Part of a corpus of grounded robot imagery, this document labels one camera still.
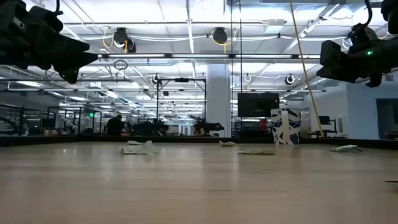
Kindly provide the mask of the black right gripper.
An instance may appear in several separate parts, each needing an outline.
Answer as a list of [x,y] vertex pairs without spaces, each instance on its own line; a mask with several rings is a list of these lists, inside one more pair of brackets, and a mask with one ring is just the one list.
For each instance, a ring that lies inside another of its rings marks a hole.
[[378,87],[382,82],[380,56],[382,47],[376,45],[353,45],[348,55],[341,51],[341,46],[332,40],[322,42],[321,64],[341,64],[349,59],[349,65],[324,65],[316,75],[318,77],[354,83],[357,78],[369,78],[368,87]]

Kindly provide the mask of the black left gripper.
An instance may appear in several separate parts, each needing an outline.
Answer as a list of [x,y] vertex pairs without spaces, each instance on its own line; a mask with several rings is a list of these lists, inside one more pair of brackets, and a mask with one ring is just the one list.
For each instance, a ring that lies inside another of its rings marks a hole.
[[90,45],[67,37],[51,29],[38,29],[29,39],[27,60],[44,70],[53,67],[68,83],[77,81],[78,71],[98,59],[97,54],[88,53]]

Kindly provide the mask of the black chair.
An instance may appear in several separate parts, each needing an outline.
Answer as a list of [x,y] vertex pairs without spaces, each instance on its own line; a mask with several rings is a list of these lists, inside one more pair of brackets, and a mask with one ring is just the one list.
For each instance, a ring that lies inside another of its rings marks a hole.
[[[338,133],[335,119],[331,119],[329,116],[319,116],[318,118],[322,128],[322,131],[318,131],[318,136],[323,134],[324,137],[327,137],[328,134]],[[332,129],[324,129],[324,126],[330,126]]]

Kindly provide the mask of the person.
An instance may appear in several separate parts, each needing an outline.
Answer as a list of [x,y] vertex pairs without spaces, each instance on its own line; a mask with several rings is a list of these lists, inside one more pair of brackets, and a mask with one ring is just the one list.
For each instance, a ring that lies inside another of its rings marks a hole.
[[110,136],[120,136],[123,127],[122,116],[119,114],[108,120],[106,124],[107,134]]

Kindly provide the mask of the blue white patterned mug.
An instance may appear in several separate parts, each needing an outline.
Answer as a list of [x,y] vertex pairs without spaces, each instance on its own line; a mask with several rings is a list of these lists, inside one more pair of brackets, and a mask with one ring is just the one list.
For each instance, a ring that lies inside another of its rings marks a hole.
[[299,145],[301,110],[279,108],[271,110],[271,131],[275,144]]

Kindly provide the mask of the black metal railing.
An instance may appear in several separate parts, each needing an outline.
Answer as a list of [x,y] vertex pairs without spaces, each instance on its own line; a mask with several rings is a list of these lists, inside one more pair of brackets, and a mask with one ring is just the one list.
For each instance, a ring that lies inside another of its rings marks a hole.
[[24,121],[23,109],[0,104],[0,136],[20,136]]

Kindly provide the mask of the black monitor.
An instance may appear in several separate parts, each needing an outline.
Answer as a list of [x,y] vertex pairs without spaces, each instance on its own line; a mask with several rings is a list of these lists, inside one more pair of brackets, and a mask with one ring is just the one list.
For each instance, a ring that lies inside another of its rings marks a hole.
[[278,93],[238,93],[238,116],[241,118],[271,117],[279,109]]

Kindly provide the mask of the long ceiling light bar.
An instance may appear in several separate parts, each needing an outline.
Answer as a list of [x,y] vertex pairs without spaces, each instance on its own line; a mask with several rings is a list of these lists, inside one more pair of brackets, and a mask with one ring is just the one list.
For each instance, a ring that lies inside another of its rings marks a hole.
[[99,54],[98,58],[189,58],[189,59],[300,59],[299,54]]

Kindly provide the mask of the white building column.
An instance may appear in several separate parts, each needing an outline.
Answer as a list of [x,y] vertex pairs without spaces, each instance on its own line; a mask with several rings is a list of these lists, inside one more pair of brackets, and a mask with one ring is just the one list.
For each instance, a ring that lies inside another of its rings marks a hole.
[[220,123],[222,138],[231,137],[231,84],[228,64],[209,64],[206,76],[206,120]]

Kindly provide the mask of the black framed glass enclosure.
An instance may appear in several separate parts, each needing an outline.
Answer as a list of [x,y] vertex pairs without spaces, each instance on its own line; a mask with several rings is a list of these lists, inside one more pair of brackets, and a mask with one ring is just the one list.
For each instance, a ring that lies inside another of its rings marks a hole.
[[43,135],[94,136],[104,128],[103,112],[85,107],[48,107],[42,118]]

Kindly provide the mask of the black aluminium table frame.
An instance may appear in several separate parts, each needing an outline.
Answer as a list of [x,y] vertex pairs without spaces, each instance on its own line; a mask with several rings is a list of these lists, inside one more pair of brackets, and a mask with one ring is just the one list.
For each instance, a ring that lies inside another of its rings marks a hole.
[[[66,142],[160,142],[160,143],[218,143],[235,142],[238,144],[272,144],[272,137],[263,138],[216,138],[200,136],[84,136],[84,135],[56,135],[56,136],[0,136],[0,147],[7,146],[27,146],[36,144],[55,144]],[[304,138],[300,144],[327,144],[327,145],[357,145],[364,148],[389,149],[398,151],[398,141],[396,140],[366,140],[366,139],[346,139],[346,138]]]

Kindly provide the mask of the black background rig frame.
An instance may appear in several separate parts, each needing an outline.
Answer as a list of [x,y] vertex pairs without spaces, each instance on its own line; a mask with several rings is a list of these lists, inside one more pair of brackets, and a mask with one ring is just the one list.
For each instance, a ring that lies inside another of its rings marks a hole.
[[197,136],[195,125],[206,118],[204,78],[160,78],[155,89],[155,133],[158,136]]

